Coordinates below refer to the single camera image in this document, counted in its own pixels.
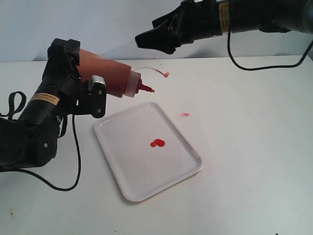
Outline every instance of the ketchup bottle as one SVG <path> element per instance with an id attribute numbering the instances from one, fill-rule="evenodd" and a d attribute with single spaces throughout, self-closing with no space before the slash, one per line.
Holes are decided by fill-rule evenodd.
<path id="1" fill-rule="evenodd" d="M 103 59 L 97 54 L 80 49 L 78 71 L 83 82 L 93 75 L 101 76 L 106 82 L 107 93 L 121 98 L 123 95 L 134 97 L 139 90 L 154 92 L 142 84 L 141 74 L 132 71 L 132 67 L 114 60 Z"/>

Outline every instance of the white plastic tray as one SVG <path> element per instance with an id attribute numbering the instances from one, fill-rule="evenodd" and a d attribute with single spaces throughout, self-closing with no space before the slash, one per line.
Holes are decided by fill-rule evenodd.
<path id="1" fill-rule="evenodd" d="M 94 131 L 130 201 L 143 201 L 202 169 L 199 155 L 156 103 L 102 118 Z M 166 145 L 152 148 L 155 139 Z"/>

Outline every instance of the yellow label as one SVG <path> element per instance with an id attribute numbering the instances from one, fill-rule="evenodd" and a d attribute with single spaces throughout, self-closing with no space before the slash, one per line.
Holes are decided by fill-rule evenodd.
<path id="1" fill-rule="evenodd" d="M 37 94 L 34 94 L 34 96 L 31 98 L 30 101 L 32 100 L 43 100 L 51 104 L 57 105 L 60 99 L 48 93 L 37 93 Z"/>
<path id="2" fill-rule="evenodd" d="M 223 2 L 220 4 L 220 24 L 223 34 L 228 33 L 229 29 L 229 2 Z"/>

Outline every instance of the table surface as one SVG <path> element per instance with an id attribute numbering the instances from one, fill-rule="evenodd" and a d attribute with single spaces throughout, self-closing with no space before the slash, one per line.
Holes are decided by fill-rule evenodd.
<path id="1" fill-rule="evenodd" d="M 250 67 L 291 64 L 299 56 L 250 57 Z M 228 58 L 123 61 L 156 90 L 135 98 L 108 97 L 107 114 L 158 103 L 203 162 L 203 170 L 141 203 L 123 198 L 92 126 L 77 117 L 82 175 L 58 192 L 21 173 L 0 174 L 4 235 L 306 235 L 313 231 L 313 64 L 247 72 Z M 0 63 L 0 110 L 17 90 L 29 99 L 45 62 Z M 190 113 L 189 117 L 180 117 Z M 77 155 L 71 131 L 54 160 L 33 169 L 59 187 L 71 186 Z"/>

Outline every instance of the white wall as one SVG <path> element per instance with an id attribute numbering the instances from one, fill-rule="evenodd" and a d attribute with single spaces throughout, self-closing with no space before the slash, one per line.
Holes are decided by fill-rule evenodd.
<path id="1" fill-rule="evenodd" d="M 227 56 L 226 38 L 183 46 L 171 56 L 136 48 L 134 37 L 181 0 L 0 0 L 0 61 L 46 59 L 54 38 L 76 39 L 82 48 L 113 59 Z M 312 35 L 297 32 L 234 34 L 236 56 L 298 55 Z"/>

